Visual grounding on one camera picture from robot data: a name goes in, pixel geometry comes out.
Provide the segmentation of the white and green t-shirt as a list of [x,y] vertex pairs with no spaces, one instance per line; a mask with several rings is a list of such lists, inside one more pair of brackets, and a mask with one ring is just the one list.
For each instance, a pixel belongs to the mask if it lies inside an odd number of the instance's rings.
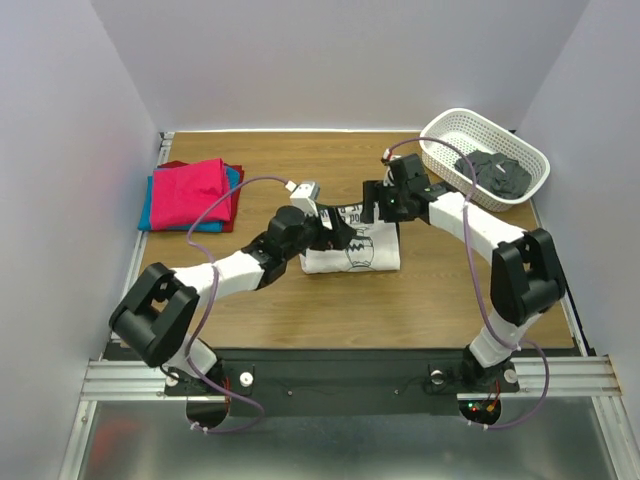
[[394,223],[361,221],[362,204],[337,207],[355,236],[342,250],[307,250],[299,256],[305,274],[397,271],[401,268],[399,229]]

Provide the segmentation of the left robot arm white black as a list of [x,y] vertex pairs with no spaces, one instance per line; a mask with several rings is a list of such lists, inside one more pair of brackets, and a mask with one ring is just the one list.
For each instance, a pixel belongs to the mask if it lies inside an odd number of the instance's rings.
[[329,225],[295,206],[283,206],[248,245],[200,265],[147,267],[109,318],[109,327],[147,366],[188,375],[199,393],[215,392],[223,371],[214,351],[199,340],[215,301],[265,288],[286,272],[288,262],[308,250],[343,250],[356,235],[335,208]]

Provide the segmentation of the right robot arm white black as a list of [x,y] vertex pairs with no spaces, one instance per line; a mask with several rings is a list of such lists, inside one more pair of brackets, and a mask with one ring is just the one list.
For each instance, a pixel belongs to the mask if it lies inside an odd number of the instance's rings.
[[382,162],[384,178],[363,184],[363,222],[420,219],[463,241],[469,261],[480,255],[490,266],[490,300],[476,298],[484,325],[464,349],[460,366],[463,384],[482,390],[522,346],[531,326],[565,296],[553,238],[542,228],[508,224],[462,193],[431,183],[416,154],[385,152]]

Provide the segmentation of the white perforated laundry basket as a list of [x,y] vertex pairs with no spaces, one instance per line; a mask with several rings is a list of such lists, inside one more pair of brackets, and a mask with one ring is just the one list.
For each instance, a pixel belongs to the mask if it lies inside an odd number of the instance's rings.
[[[452,108],[439,114],[424,127],[421,136],[425,138],[420,142],[425,167],[464,194],[471,187],[471,179],[455,168],[462,153],[500,153],[518,162],[531,176],[522,195],[504,199],[482,186],[474,191],[473,201],[492,212],[503,212],[528,201],[542,187],[551,171],[549,161],[541,151],[469,109]],[[429,137],[451,144],[457,150],[452,151],[435,141],[429,142],[426,140]]]

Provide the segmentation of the grey t-shirt in basket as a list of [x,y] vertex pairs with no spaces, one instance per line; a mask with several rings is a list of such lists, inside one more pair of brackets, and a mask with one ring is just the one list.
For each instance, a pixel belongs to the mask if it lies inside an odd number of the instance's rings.
[[477,185],[497,197],[514,200],[522,197],[530,186],[531,175],[516,160],[502,153],[475,150],[467,158],[468,162],[460,157],[454,164],[455,170],[469,179],[474,170]]

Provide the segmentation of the pink folded t-shirt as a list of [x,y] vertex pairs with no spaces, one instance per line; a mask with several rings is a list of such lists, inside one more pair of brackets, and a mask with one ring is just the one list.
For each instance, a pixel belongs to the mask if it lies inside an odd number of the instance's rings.
[[152,174],[150,225],[154,230],[192,225],[229,190],[220,158],[158,168]]

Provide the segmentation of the blue folded t-shirt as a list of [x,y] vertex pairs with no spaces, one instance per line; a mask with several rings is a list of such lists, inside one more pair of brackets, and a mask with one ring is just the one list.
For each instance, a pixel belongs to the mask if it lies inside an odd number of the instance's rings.
[[[240,165],[225,165],[225,168],[230,188],[235,188],[244,180],[245,172]],[[140,231],[150,232],[153,230],[151,226],[152,184],[153,178],[148,176],[144,204],[138,222],[138,229]],[[197,226],[195,231],[204,233],[231,233],[237,216],[239,198],[239,191],[235,191],[230,197],[231,217],[228,221],[203,222]]]

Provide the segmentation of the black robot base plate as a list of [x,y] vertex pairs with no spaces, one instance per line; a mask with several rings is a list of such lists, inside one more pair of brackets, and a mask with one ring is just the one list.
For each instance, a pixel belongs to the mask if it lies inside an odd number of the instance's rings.
[[519,389],[504,361],[475,371],[461,349],[222,348],[210,379],[260,403],[269,417],[453,416],[462,398]]

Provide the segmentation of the aluminium frame rail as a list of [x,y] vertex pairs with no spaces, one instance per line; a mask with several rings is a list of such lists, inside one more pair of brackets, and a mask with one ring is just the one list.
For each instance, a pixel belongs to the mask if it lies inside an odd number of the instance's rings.
[[[272,175],[315,180],[349,203],[381,174],[381,152],[410,146],[399,133],[168,135],[165,160],[220,157],[251,179],[230,234],[203,234],[219,257],[246,244],[284,201]],[[298,265],[259,293],[218,303],[204,330],[214,347],[283,349],[461,347],[481,327],[460,241],[421,222],[400,229],[393,274],[308,276]],[[89,364],[65,479],[635,479],[639,455],[618,390],[551,397],[522,426],[484,432],[458,417],[420,415],[267,419],[237,434],[191,430],[186,403],[112,340]]]

